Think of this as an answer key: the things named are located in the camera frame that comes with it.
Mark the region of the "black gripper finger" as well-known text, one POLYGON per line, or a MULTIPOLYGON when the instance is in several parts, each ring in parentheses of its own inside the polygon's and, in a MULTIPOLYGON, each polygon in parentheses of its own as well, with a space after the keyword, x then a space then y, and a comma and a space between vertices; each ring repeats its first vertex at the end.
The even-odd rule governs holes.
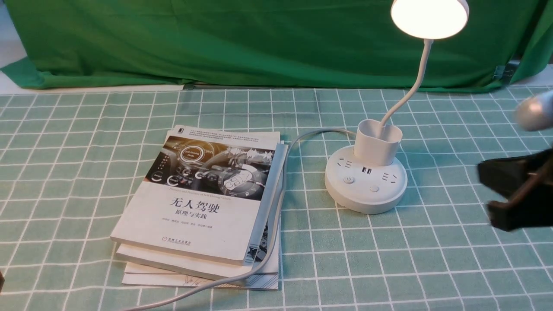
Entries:
POLYGON ((553 197, 549 190, 532 190, 508 202, 487 204, 492 227, 512 232, 522 228, 545 228, 553 225, 553 197))

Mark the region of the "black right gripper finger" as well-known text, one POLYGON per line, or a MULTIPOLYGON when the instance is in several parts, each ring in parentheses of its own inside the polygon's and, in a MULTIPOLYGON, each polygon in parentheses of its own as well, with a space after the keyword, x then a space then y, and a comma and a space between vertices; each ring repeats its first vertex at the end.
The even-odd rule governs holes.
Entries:
POLYGON ((552 149, 519 157, 493 158, 477 165, 480 183, 508 198, 527 180, 537 175, 552 158, 552 149))

